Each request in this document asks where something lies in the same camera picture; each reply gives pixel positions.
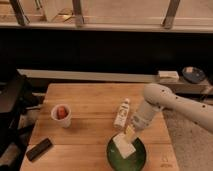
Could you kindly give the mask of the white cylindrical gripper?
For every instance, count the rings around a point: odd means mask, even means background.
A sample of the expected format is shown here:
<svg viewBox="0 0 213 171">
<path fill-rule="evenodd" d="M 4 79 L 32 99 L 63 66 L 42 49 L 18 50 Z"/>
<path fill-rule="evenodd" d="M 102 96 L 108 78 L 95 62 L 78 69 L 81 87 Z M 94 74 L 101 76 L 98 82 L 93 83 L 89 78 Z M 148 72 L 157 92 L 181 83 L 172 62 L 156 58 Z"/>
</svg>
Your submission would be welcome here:
<svg viewBox="0 0 213 171">
<path fill-rule="evenodd" d="M 127 139 L 134 139 L 136 137 L 136 132 L 140 132 L 148 127 L 155 114 L 161 112 L 162 109 L 162 106 L 142 101 L 136 112 L 131 116 L 131 125 L 126 127 L 125 137 Z"/>
</svg>

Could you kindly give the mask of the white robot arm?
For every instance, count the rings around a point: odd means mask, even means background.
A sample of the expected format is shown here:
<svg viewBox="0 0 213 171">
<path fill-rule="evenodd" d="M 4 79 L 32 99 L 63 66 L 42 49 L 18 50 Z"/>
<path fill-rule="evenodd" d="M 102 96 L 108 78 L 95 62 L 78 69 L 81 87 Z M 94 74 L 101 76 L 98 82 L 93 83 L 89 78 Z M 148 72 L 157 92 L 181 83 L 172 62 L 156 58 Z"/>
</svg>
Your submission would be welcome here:
<svg viewBox="0 0 213 171">
<path fill-rule="evenodd" d="M 153 120 L 157 112 L 172 109 L 213 133 L 213 106 L 176 95 L 166 86 L 150 83 L 144 86 L 144 100 L 131 116 L 125 138 L 133 142 Z"/>
</svg>

